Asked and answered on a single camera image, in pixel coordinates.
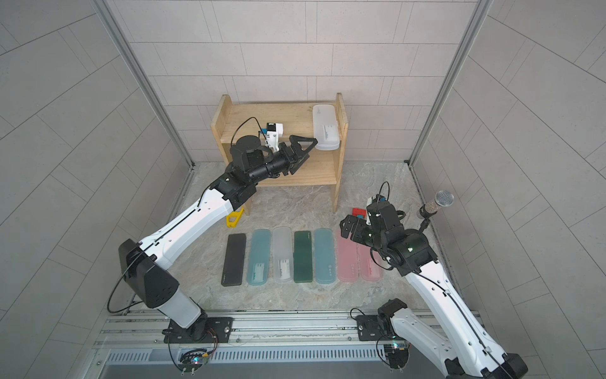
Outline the black pencil case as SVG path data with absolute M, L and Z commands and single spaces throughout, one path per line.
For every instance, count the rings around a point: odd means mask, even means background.
M 229 235 L 221 278 L 221 285 L 223 287 L 241 285 L 245 254 L 246 234 L 239 233 Z

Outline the light teal pencil case top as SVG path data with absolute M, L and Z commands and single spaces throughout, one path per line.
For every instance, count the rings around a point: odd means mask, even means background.
M 268 280 L 269 259 L 271 252 L 271 232 L 268 229 L 255 230 L 252 233 L 249 249 L 249 266 L 247 283 L 260 286 Z

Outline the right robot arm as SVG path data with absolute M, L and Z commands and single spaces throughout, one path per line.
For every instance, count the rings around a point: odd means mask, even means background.
M 372 197 L 364 219 L 349 215 L 340 224 L 342 237 L 367 246 L 417 291 L 442 327 L 438 333 L 400 299 L 378 309 L 381 328 L 389 337 L 411 343 L 446 378 L 522 378 L 528 367 L 520 355 L 507 353 L 478 322 L 455 290 L 424 231 L 442 206 L 454 201 L 435 199 L 419 209 L 418 229 L 402 224 L 404 213 L 380 194 Z

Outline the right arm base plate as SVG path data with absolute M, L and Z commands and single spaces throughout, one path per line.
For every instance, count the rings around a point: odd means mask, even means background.
M 389 331 L 385 331 L 381 328 L 380 322 L 378 322 L 377 315 L 361 315 L 358 314 L 354 317 L 357 322 L 358 339 L 363 342 L 370 342 L 377 340 L 395 340 L 404 341 L 403 338 L 396 336 Z

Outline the light blue pencil case bottom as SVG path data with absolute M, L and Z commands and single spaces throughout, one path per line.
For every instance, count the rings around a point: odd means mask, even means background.
M 313 234 L 315 274 L 318 284 L 332 284 L 336 280 L 336 255 L 331 229 L 319 228 Z

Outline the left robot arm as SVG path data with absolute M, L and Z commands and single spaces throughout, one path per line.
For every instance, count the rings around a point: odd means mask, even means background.
M 118 248 L 124 281 L 143 303 L 169 317 L 194 340 L 206 334 L 207 315 L 168 272 L 184 250 L 211 226 L 238 210 L 267 178 L 293 175 L 317 145 L 317 139 L 292 135 L 277 152 L 260 138 L 246 135 L 230 147 L 232 161 L 197 202 L 140 242 Z

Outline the pink pencil case plain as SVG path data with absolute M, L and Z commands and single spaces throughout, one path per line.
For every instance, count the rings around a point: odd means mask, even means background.
M 358 280 L 358 250 L 357 244 L 340 235 L 336 238 L 336 275 L 344 283 Z

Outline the clear white pencil case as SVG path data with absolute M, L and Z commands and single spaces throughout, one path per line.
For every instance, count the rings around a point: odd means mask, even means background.
M 294 277 L 293 233 L 289 227 L 277 227 L 272 233 L 272 256 L 274 279 L 288 282 Z
M 316 148 L 320 151 L 334 151 L 340 146 L 339 123 L 336 109 L 331 104 L 317 104 L 312 107 L 312 124 Z

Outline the pink pencil case with label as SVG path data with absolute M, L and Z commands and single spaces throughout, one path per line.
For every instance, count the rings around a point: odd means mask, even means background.
M 372 260 L 370 248 L 358 245 L 357 254 L 361 278 L 369 282 L 379 281 L 383 276 L 383 270 Z

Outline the dark green pencil case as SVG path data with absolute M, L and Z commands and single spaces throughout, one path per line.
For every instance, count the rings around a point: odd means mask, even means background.
M 311 283 L 312 274 L 312 235 L 310 231 L 294 233 L 294 282 Z

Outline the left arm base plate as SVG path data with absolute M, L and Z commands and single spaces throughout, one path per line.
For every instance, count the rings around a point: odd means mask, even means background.
M 230 339 L 233 317 L 206 317 L 194 322 L 189 328 L 182 328 L 170 320 L 162 331 L 165 344 L 211 344 L 227 343 Z

